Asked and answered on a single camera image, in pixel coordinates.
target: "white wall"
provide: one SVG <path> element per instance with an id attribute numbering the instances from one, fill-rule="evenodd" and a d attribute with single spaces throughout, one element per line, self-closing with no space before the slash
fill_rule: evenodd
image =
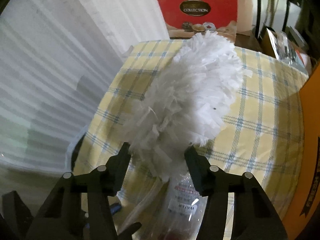
<path id="1" fill-rule="evenodd" d="M 261 0 L 261 19 L 260 19 L 260 28 L 262 28 L 262 24 L 264 22 L 264 19 L 266 17 L 266 10 L 267 10 L 268 0 Z M 275 18 L 272 27 L 275 31 L 281 31 L 283 21 L 284 21 L 284 15 L 285 15 L 285 8 L 286 8 L 286 0 L 279 0 L 278 8 L 275 13 Z M 253 0 L 253 25 L 256 25 L 257 20 L 257 0 Z M 290 11 L 289 11 L 289 18 L 287 26 L 295 26 L 298 17 L 300 14 L 300 7 L 291 4 L 290 5 Z"/>

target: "sheer curtain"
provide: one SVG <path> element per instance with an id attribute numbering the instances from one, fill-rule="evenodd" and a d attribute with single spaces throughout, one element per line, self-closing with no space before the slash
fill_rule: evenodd
<path id="1" fill-rule="evenodd" d="M 156 0 L 10 0 L 0 16 L 1 164 L 70 170 L 131 46 L 168 38 Z"/>

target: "black ribbon banner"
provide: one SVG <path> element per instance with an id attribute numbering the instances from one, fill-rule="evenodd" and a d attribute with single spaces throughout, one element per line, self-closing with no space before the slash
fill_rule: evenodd
<path id="1" fill-rule="evenodd" d="M 318 137 L 318 151 L 317 151 L 317 162 L 316 162 L 316 169 L 315 169 L 315 174 L 313 175 L 313 180 L 312 180 L 312 184 L 310 187 L 310 191 L 309 191 L 309 195 L 307 197 L 307 200 L 303 206 L 302 212 L 300 215 L 305 214 L 305 217 L 307 217 L 310 208 L 313 204 L 313 201 L 315 200 L 316 197 L 316 193 L 319 187 L 319 183 L 320 183 L 320 159 L 319 159 L 319 155 L 320 155 L 320 137 Z"/>

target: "orange surface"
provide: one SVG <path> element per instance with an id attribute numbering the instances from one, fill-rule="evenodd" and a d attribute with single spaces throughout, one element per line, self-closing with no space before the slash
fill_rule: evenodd
<path id="1" fill-rule="evenodd" d="M 297 189 L 283 219 L 289 240 L 294 240 L 305 228 L 320 201 L 320 186 L 305 215 L 300 215 L 307 200 L 316 168 L 318 137 L 320 136 L 320 67 L 300 90 L 304 122 L 304 150 Z"/>

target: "yellow checkered tablecloth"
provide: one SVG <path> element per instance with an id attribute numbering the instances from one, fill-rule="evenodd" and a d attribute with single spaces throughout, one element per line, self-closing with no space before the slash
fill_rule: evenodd
<path id="1" fill-rule="evenodd" d="M 182 40 L 139 43 L 113 80 L 90 124 L 76 161 L 75 175 L 105 164 L 121 147 L 113 129 L 120 125 L 121 112 L 130 111 L 130 101 L 143 100 L 153 78 L 183 44 Z M 236 48 L 243 68 L 253 71 L 244 77 L 231 111 L 224 117 L 226 128 L 206 147 L 198 148 L 212 165 L 226 172 L 252 172 L 280 217 L 284 217 L 298 182 L 303 152 L 303 115 L 298 91 L 307 76 L 264 54 Z M 118 197 L 123 210 L 114 216 L 121 223 L 150 190 L 154 182 L 144 165 L 132 162 Z M 140 239 L 154 223 L 161 197 L 145 211 Z M 233 197 L 229 197 L 225 237 L 231 236 Z"/>

